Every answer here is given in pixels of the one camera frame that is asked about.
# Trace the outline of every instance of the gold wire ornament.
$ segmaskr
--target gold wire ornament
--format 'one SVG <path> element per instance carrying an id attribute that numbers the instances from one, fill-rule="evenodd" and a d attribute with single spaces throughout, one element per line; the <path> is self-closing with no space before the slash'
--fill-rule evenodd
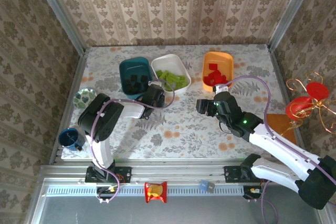
<path id="1" fill-rule="evenodd" d="M 308 82 L 318 82 L 318 81 L 320 81 L 320 83 L 323 84 L 323 76 L 320 75 L 317 72 L 309 72 L 309 73 L 306 74 L 306 77 L 307 77 Z M 289 90 L 294 91 L 294 92 L 298 91 L 299 86 L 301 86 L 305 90 L 305 92 L 307 92 L 307 88 L 302 83 L 302 81 L 300 81 L 299 79 L 295 79 L 295 78 L 288 79 L 286 81 L 286 86 Z M 306 105 L 306 108 L 300 109 L 299 111 L 294 111 L 293 106 L 294 105 L 297 106 L 298 104 L 304 104 L 304 105 Z M 326 123 L 323 119 L 322 112 L 321 112 L 321 109 L 326 109 L 327 112 L 331 112 L 332 114 L 336 115 L 336 112 L 329 108 L 333 104 L 336 104 L 336 100 L 322 99 L 322 100 L 318 101 L 315 98 L 312 98 L 311 102 L 294 102 L 294 103 L 292 103 L 289 106 L 289 111 L 290 111 L 291 115 L 293 115 L 293 117 L 296 118 L 296 120 L 293 120 L 291 122 L 291 126 L 288 127 L 281 135 L 283 135 L 288 130 L 296 129 L 296 128 L 302 126 L 303 125 L 303 119 L 309 117 L 312 110 L 314 110 L 314 109 L 318 109 L 318 115 L 320 117 L 320 121 L 322 123 L 323 128 L 331 134 L 336 134 L 336 117 L 334 118 L 334 121 L 331 123 L 330 127 L 327 127 L 327 125 L 326 125 Z"/>

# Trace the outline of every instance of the wall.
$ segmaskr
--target wall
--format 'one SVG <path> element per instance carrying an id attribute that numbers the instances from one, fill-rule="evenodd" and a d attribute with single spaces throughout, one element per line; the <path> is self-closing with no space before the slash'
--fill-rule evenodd
<path id="1" fill-rule="evenodd" d="M 0 223 L 23 223 L 77 63 L 46 0 L 0 0 Z"/>
<path id="2" fill-rule="evenodd" d="M 265 44 L 289 0 L 60 0 L 87 46 Z"/>
<path id="3" fill-rule="evenodd" d="M 336 0 L 304 0 L 277 48 L 278 62 L 284 80 L 306 79 L 306 73 L 316 71 L 324 76 L 330 99 L 336 96 Z M 302 90 L 292 98 L 305 94 Z M 332 113 L 322 112 L 328 126 L 335 120 Z M 327 133 L 318 113 L 304 121 L 301 127 L 306 148 L 322 157 L 336 158 L 336 135 Z"/>

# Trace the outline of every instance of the small plate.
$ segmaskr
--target small plate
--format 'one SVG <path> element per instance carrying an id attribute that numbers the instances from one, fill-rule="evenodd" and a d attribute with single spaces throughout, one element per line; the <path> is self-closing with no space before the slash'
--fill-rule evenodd
<path id="1" fill-rule="evenodd" d="M 97 93 L 93 89 L 81 89 L 73 97 L 73 104 L 80 109 L 86 109 L 96 98 Z"/>

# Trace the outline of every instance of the table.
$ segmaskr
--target table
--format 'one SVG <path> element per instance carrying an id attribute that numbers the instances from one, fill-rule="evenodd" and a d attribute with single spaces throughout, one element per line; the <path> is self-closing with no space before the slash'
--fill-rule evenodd
<path id="1" fill-rule="evenodd" d="M 216 118 L 200 115 L 195 109 L 197 99 L 212 99 L 214 94 L 202 88 L 203 58 L 208 51 L 222 51 L 233 56 L 235 77 L 258 76 L 271 90 L 269 113 L 284 114 L 285 104 L 266 45 L 196 45 L 196 46 L 129 46 L 94 47 L 89 49 L 80 89 L 93 88 L 111 98 L 125 99 L 122 93 L 119 64 L 129 58 L 176 54 L 187 68 L 192 84 L 164 110 L 155 110 L 149 120 L 119 119 L 110 141 L 115 158 L 245 158 L 250 153 L 270 156 L 261 148 L 243 139 L 222 132 Z M 267 93 L 257 80 L 246 79 L 230 88 L 243 111 L 264 118 Z M 74 109 L 70 126 L 77 124 L 82 113 Z M 91 159 L 86 142 L 81 152 L 63 149 L 62 159 Z"/>

